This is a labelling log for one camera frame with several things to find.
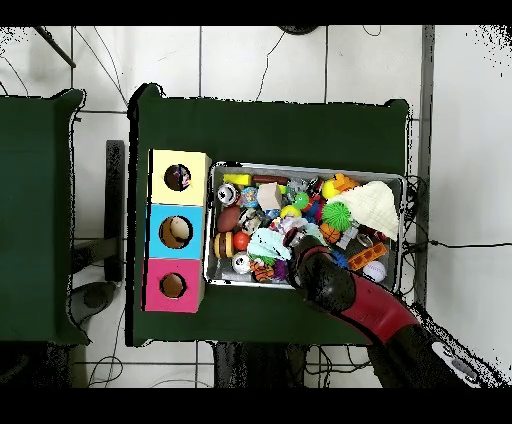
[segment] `green table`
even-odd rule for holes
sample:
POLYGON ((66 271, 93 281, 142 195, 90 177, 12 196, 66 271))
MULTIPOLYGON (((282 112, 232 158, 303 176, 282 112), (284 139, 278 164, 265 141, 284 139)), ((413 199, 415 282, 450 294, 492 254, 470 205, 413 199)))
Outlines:
POLYGON ((404 174, 408 105, 242 103, 164 99, 142 85, 130 100, 127 340, 367 344, 348 324, 292 290, 208 285, 196 314, 142 312, 148 149, 199 151, 238 161, 404 174))

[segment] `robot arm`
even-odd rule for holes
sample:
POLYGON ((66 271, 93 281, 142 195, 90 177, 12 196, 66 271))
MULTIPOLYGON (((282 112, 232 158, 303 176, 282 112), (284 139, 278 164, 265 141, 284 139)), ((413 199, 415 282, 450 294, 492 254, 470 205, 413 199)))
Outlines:
POLYGON ((312 236, 287 234, 291 284, 308 304, 358 328, 383 387, 479 387, 476 373, 382 286, 338 267, 312 236))

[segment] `yellow box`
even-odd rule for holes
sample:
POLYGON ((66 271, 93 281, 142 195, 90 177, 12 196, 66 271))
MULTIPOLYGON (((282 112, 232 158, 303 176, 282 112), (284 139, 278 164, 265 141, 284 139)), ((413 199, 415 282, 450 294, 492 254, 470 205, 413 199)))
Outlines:
POLYGON ((149 151, 153 155, 151 202, 165 205, 204 206, 211 160, 205 153, 174 150, 149 151), (190 172, 190 184, 182 191, 170 189, 165 173, 172 165, 183 165, 190 172))

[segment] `orange toy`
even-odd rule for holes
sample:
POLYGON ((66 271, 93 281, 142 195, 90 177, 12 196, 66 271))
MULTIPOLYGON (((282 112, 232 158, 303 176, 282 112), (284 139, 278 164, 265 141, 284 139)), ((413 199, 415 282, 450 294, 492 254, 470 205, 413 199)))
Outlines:
POLYGON ((359 183, 354 181, 352 178, 346 177, 343 174, 336 174, 333 187, 338 191, 350 190, 351 188, 357 187, 359 183))
POLYGON ((374 261, 377 258, 380 258, 382 255, 385 255, 387 252, 386 247, 382 243, 377 243, 373 247, 369 247, 368 249, 363 250, 357 255, 352 256, 348 260, 348 267, 352 271, 357 271, 365 266, 367 263, 374 261))
POLYGON ((327 243, 336 243, 341 237, 341 233, 337 229, 332 228, 327 222, 320 225, 320 232, 327 243))

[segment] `red ball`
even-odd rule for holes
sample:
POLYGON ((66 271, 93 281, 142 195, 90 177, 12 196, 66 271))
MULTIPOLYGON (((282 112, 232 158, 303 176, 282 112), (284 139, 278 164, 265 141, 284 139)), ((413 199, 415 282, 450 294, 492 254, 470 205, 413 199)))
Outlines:
POLYGON ((247 250, 247 245, 249 244, 249 241, 251 241, 251 237, 243 233, 242 231, 238 231, 233 236, 233 244, 238 250, 247 250))

